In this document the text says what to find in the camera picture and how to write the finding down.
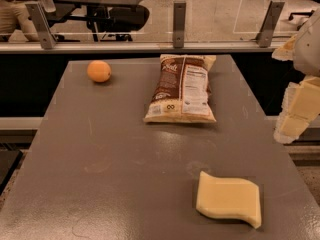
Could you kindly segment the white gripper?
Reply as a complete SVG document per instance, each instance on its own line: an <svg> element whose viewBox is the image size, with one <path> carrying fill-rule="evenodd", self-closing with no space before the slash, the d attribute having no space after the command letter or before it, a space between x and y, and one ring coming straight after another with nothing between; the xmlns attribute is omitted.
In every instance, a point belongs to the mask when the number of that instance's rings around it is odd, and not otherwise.
<svg viewBox="0 0 320 240"><path fill-rule="evenodd" d="M297 140L320 114L320 9L303 24L297 35L276 48L272 58L292 61L294 68L306 76L301 82L290 82L285 90L282 111L274 139L282 144Z"/></svg>

